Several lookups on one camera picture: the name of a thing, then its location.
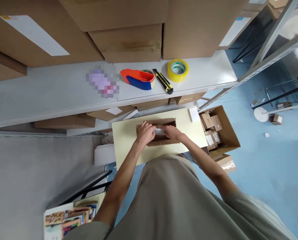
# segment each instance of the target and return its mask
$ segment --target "blurred object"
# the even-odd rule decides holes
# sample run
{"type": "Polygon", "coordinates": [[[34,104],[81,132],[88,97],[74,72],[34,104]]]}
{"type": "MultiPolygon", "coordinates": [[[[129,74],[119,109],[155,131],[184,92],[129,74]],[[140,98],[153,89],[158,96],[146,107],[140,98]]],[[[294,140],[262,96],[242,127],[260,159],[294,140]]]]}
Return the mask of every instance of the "blurred object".
{"type": "Polygon", "coordinates": [[[107,130],[103,130],[103,131],[101,131],[101,133],[104,135],[101,138],[102,145],[113,144],[114,143],[112,128],[111,129],[107,129],[107,130]]]}

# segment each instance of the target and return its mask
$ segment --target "packing tape roll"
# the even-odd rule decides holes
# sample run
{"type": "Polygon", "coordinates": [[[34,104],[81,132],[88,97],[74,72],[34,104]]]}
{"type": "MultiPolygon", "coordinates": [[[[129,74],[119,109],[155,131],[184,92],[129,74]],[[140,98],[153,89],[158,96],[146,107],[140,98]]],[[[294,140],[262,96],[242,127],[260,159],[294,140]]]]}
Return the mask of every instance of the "packing tape roll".
{"type": "Polygon", "coordinates": [[[182,59],[174,59],[168,64],[168,78],[173,82],[182,82],[189,72],[188,64],[182,59]]]}

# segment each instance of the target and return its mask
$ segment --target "white foam block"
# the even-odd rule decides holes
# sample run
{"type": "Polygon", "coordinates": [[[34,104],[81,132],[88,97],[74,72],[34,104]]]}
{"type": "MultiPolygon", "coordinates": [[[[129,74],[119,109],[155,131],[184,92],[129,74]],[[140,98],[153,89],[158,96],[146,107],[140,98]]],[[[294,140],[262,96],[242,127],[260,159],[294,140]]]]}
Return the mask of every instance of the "white foam block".
{"type": "Polygon", "coordinates": [[[189,108],[189,113],[190,113],[191,122],[199,122],[200,121],[198,109],[196,107],[189,108]]]}

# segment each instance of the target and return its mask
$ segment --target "cream board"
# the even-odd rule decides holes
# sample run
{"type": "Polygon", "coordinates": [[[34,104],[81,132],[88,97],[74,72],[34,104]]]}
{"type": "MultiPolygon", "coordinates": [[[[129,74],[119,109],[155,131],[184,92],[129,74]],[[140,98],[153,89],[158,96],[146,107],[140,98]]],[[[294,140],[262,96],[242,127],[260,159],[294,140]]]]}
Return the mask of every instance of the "cream board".
{"type": "MultiPolygon", "coordinates": [[[[120,168],[136,139],[135,126],[142,124],[145,120],[156,120],[161,118],[176,118],[177,128],[181,132],[185,133],[199,147],[208,145],[201,122],[191,122],[189,108],[114,122],[112,123],[112,129],[117,169],[120,168]]],[[[187,151],[188,149],[182,143],[152,147],[145,146],[136,164],[146,163],[163,154],[179,154],[187,151]]]]}

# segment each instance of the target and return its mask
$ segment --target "small brown box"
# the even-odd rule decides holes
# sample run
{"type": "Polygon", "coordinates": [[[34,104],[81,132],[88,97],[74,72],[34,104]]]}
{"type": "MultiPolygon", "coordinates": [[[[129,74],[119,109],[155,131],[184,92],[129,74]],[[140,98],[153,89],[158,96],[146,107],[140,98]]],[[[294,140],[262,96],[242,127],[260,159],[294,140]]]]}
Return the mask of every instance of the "small brown box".
{"type": "Polygon", "coordinates": [[[108,109],[104,109],[104,110],[98,110],[98,111],[93,111],[93,112],[87,112],[86,114],[94,117],[94,118],[98,118],[104,121],[111,121],[112,119],[115,119],[123,114],[126,114],[128,112],[131,112],[135,109],[135,107],[131,106],[131,105],[127,105],[127,106],[122,106],[122,107],[118,107],[122,112],[114,115],[113,113],[108,112],[108,109]]]}
{"type": "Polygon", "coordinates": [[[274,114],[269,116],[269,122],[271,122],[273,125],[281,125],[282,124],[283,117],[279,114],[274,114]]]}
{"type": "Polygon", "coordinates": [[[214,116],[212,116],[210,118],[211,118],[211,120],[213,122],[213,125],[214,125],[214,128],[215,128],[216,131],[220,131],[220,130],[223,129],[218,115],[214,115],[214,116]]]}
{"type": "Polygon", "coordinates": [[[215,140],[211,130],[206,131],[205,136],[206,136],[206,140],[208,143],[207,149],[209,151],[218,147],[218,144],[216,143],[216,140],[215,140]]]}
{"type": "Polygon", "coordinates": [[[209,129],[214,126],[208,112],[200,114],[200,119],[202,120],[202,124],[205,129],[209,129]]]}
{"type": "Polygon", "coordinates": [[[36,121],[36,128],[51,128],[51,129],[77,129],[77,128],[93,128],[95,126],[95,118],[86,114],[76,114],[65,117],[51,118],[41,121],[36,121]]]}
{"type": "MultiPolygon", "coordinates": [[[[156,126],[157,128],[161,128],[165,125],[171,125],[176,127],[176,119],[175,118],[163,118],[163,119],[157,119],[157,120],[150,120],[146,121],[148,124],[152,124],[153,126],[156,126]]],[[[138,135],[141,125],[136,125],[136,133],[138,135]]],[[[174,144],[174,143],[180,143],[179,141],[175,139],[170,139],[165,135],[156,135],[155,138],[147,144],[147,146],[159,146],[159,145],[167,145],[167,144],[174,144]]]]}

